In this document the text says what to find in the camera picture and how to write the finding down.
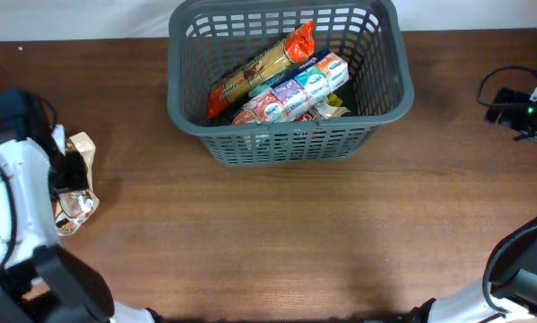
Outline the brown white cookie bag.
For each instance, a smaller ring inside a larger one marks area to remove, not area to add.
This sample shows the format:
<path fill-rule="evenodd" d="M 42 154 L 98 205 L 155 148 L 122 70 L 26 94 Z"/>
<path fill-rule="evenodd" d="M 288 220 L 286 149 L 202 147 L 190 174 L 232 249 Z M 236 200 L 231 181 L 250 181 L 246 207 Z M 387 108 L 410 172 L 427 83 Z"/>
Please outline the brown white cookie bag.
<path fill-rule="evenodd" d="M 74 234 L 100 204 L 92 187 L 92 166 L 96 153 L 96 145 L 91 138 L 81 132 L 67 139 L 66 150 L 78 152 L 86 165 L 88 187 L 86 189 L 64 193 L 55 206 L 55 226 L 59 236 Z"/>

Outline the beige snack bag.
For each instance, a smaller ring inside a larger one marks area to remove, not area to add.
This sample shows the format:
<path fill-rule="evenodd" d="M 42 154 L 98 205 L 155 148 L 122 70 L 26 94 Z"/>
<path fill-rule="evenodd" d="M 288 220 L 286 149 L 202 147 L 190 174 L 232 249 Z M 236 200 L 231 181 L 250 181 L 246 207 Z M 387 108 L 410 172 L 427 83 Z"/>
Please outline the beige snack bag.
<path fill-rule="evenodd" d="M 343 100 L 335 93 L 331 93 L 328 97 L 319 101 L 313 109 L 320 118 L 325 119 L 351 116 L 351 111 L 342 104 Z"/>

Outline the green Nescafe coffee bag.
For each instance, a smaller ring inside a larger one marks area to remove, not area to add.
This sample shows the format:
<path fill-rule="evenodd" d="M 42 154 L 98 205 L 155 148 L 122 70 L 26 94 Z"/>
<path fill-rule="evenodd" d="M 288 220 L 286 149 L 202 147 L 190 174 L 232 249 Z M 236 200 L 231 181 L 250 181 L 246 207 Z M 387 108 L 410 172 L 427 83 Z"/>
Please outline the green Nescafe coffee bag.
<path fill-rule="evenodd" d="M 310 111 L 307 111 L 306 113 L 297 117 L 296 120 L 298 122 L 314 121 L 314 120 L 318 120 L 318 115 L 313 114 Z"/>

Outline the Kleenex tissue multipack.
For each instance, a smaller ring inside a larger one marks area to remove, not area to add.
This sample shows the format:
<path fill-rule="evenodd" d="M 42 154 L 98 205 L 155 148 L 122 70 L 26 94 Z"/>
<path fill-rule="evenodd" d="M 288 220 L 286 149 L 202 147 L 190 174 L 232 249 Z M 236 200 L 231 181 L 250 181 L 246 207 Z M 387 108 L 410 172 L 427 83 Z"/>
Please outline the Kleenex tissue multipack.
<path fill-rule="evenodd" d="M 230 117 L 232 125 L 297 121 L 349 81 L 348 63 L 323 49 L 268 85 Z"/>

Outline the orange spaghetti packet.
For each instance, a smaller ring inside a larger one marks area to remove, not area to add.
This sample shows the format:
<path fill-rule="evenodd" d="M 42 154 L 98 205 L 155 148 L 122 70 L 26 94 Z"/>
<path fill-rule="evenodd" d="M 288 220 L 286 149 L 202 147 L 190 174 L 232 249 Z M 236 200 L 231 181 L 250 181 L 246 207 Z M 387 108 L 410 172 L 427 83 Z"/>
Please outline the orange spaghetti packet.
<path fill-rule="evenodd" d="M 311 57 L 316 47 L 315 25 L 313 20 L 302 24 L 285 39 L 214 83 L 210 90 L 208 118 L 218 117 L 260 84 Z"/>

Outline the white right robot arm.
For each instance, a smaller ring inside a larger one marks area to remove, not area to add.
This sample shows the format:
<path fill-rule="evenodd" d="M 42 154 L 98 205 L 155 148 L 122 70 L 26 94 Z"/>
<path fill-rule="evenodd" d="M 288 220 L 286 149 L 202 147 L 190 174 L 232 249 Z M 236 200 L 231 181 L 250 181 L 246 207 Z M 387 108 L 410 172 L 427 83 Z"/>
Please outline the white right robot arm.
<path fill-rule="evenodd" d="M 515 142 L 537 143 L 537 86 L 533 93 L 498 90 L 492 102 L 481 98 L 490 77 L 516 70 L 537 78 L 537 69 L 511 65 L 484 77 L 476 100 L 488 110 L 491 124 L 517 132 Z M 484 273 L 460 292 L 444 299 L 430 299 L 397 322 L 513 322 L 537 319 L 537 216 L 502 239 L 491 251 Z"/>

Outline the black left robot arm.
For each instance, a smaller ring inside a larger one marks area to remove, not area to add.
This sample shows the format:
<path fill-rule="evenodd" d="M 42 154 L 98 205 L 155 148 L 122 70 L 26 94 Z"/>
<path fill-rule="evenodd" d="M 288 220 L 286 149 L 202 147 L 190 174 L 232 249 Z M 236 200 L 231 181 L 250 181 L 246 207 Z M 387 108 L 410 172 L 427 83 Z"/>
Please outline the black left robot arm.
<path fill-rule="evenodd" d="M 52 104 L 0 93 L 0 322 L 161 322 L 113 299 L 103 277 L 65 249 L 96 210 L 95 145 L 66 137 Z"/>

